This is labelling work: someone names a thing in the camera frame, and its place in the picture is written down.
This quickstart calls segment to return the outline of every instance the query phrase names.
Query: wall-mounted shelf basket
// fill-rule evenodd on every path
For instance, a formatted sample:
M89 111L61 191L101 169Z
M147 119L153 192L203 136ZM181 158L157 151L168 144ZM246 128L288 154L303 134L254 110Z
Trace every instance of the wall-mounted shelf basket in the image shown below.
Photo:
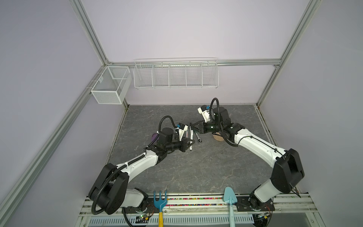
M150 60L135 60L134 83L137 89L216 88L219 85L216 58Z
M131 80L127 66L107 66L91 92L99 104L122 104Z

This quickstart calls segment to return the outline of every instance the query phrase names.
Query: white ventilation grille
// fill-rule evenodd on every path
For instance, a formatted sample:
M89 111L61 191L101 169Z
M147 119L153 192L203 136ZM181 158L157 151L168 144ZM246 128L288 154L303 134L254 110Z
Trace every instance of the white ventilation grille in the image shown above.
M131 80L127 66L107 66L91 92L99 104L122 104Z
M135 60L134 83L137 89L216 88L219 85L217 59L144 62Z
M134 226L144 226L146 224L135 224L135 217L129 217L129 221ZM253 224L252 214L235 214L234 220L236 224ZM215 225L215 224L229 224L229 215L164 215L163 221L165 225ZM149 220L148 226L157 226L159 223L159 216L156 214ZM127 226L123 216L100 216L92 217L88 226Z

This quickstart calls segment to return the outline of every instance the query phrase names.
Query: wire basket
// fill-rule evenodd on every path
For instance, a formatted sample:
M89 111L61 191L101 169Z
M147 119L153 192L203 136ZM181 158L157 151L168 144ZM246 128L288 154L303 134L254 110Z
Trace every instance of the wire basket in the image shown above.
M216 88L219 84L217 59L143 62L135 60L134 83L137 89Z
M107 66L91 92L99 104L122 104L131 80L127 66Z

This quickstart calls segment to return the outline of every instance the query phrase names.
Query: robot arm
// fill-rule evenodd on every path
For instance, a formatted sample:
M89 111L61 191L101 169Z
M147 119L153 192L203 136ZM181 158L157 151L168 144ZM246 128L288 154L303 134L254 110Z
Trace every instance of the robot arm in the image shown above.
M271 178L250 194L249 206L259 210L272 197L280 193L289 193L304 177L299 154L293 149L276 147L254 135L244 126L232 123L227 110L219 106L218 99L214 100L217 101L217 108L213 109L213 114L212 104L198 108L204 120L191 124L194 133L219 133L229 145L247 148L273 168ZM171 119L173 128L163 128L160 131L161 123L167 117ZM89 198L94 201L92 213L99 214L105 211L107 214L112 214L119 207L128 206L144 210L147 194L139 189L127 189L128 182L147 168L160 163L167 154L175 150L185 152L194 144L194 140L183 137L187 129L187 125L182 123L175 125L170 116L165 116L159 124L157 136L159 140L155 145L157 138L144 149L143 154L132 160L116 166L110 163L105 165L89 192ZM96 211L96 205L101 207L101 210Z
M217 101L217 108L214 108L211 114L214 100ZM214 98L213 101L210 106L201 106L198 109L204 121L192 124L193 130L199 133L219 133L229 145L247 148L273 168L271 178L250 194L250 207L258 210L272 197L291 192L305 175L297 151L285 150L270 144L244 126L232 123L227 110L219 106L218 99Z
M103 167L88 194L88 197L93 200L92 214L99 214L103 211L113 214L119 207L130 206L145 210L148 195L140 189L127 189L127 184L147 168L160 163L167 154L175 150L185 152L195 143L193 140L183 137L187 126L179 123L175 127L172 118L169 118L174 126L173 129L163 128L162 131L159 131L158 136L144 148L141 155L125 163L118 165L109 163Z

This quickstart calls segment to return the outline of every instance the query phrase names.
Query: table surface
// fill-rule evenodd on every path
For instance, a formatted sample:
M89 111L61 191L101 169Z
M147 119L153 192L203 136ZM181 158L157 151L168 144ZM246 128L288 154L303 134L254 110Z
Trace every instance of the table surface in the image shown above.
M110 163L126 162L142 153L158 130L161 118L170 115L176 124L203 120L196 105L130 106L116 141ZM267 139L253 105L224 105L232 122L240 123L253 134ZM165 119L163 127L170 127ZM202 143L186 152L175 151L156 166L129 182L128 188L168 192L220 192L231 187L235 193L249 194L270 178L272 168L242 146L232 147L216 141L212 134L200 134Z

